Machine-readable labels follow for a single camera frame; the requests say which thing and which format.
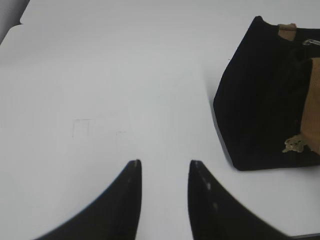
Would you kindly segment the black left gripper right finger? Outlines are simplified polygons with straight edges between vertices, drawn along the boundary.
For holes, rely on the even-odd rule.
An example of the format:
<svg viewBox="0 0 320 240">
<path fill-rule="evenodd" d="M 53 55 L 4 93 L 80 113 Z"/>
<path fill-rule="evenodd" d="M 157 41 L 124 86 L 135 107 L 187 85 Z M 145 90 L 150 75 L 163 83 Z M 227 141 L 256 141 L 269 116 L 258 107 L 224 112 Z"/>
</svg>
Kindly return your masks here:
<svg viewBox="0 0 320 240">
<path fill-rule="evenodd" d="M 238 202 L 202 161 L 188 174 L 188 214 L 195 240 L 288 240 Z"/>
</svg>

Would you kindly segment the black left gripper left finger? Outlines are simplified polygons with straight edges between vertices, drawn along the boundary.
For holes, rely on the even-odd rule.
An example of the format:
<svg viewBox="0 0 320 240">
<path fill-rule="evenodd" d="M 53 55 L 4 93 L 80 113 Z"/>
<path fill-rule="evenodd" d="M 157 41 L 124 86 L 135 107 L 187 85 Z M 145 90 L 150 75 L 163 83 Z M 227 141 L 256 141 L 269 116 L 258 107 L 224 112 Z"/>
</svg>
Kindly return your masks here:
<svg viewBox="0 0 320 240">
<path fill-rule="evenodd" d="M 142 205 L 142 163 L 127 163 L 112 184 L 41 240 L 134 240 Z"/>
</svg>

